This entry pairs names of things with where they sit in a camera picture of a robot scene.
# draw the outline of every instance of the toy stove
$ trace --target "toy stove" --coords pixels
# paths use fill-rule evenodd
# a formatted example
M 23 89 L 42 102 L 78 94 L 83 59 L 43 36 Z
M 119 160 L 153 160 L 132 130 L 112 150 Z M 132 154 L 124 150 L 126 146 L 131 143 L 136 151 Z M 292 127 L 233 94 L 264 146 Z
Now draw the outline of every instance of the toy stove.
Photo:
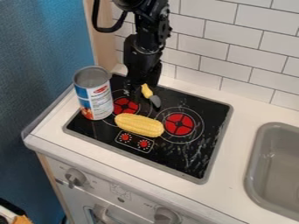
M 104 120 L 90 121 L 78 112 L 65 126 L 65 132 L 192 182 L 206 182 L 228 124 L 230 107 L 156 87 L 154 93 L 162 101 L 157 109 L 148 99 L 142 98 L 137 104 L 125 97 L 123 77 L 114 74 L 110 82 L 114 113 Z M 165 132 L 158 138 L 128 133 L 115 124 L 115 116 L 120 113 L 157 119 Z

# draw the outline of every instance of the can label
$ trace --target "can label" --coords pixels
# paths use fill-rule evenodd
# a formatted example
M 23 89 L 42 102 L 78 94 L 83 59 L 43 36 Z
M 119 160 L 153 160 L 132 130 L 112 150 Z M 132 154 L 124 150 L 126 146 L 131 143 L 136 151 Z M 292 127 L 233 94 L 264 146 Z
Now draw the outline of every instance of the can label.
M 75 89 L 83 116 L 90 120 L 101 120 L 111 115 L 114 106 L 109 81 L 91 88 L 75 85 Z

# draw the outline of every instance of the red burner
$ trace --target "red burner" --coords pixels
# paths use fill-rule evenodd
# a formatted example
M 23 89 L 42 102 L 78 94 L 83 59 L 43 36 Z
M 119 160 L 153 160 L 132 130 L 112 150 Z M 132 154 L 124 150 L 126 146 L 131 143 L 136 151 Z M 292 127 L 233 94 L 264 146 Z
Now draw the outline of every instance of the red burner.
M 166 117 L 165 129 L 175 136 L 186 136 L 194 129 L 194 121 L 186 114 L 171 114 Z
M 139 109 L 138 104 L 130 101 L 126 97 L 118 98 L 115 100 L 115 115 L 119 115 L 121 113 L 129 113 L 135 114 Z

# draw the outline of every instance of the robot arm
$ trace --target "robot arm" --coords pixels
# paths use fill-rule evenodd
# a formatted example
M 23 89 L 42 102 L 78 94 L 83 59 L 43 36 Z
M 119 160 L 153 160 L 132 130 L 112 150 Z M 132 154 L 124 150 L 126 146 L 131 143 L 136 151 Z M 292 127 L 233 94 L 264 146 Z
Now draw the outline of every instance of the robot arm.
M 116 6 L 123 10 L 120 19 L 111 28 L 97 26 L 100 0 L 94 0 L 93 25 L 99 32 L 115 32 L 122 27 L 129 11 L 135 14 L 136 34 L 126 38 L 123 61 L 128 68 L 124 83 L 127 95 L 138 101 L 141 85 L 148 83 L 154 87 L 159 81 L 162 64 L 162 50 L 170 36 L 168 0 L 114 0 Z

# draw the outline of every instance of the gray sink basin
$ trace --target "gray sink basin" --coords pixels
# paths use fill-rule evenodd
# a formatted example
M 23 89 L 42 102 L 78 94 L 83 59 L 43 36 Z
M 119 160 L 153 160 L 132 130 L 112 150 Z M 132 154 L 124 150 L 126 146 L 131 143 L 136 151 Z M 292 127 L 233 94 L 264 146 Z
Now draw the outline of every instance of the gray sink basin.
M 255 138 L 245 189 L 259 206 L 299 221 L 299 129 L 267 123 Z

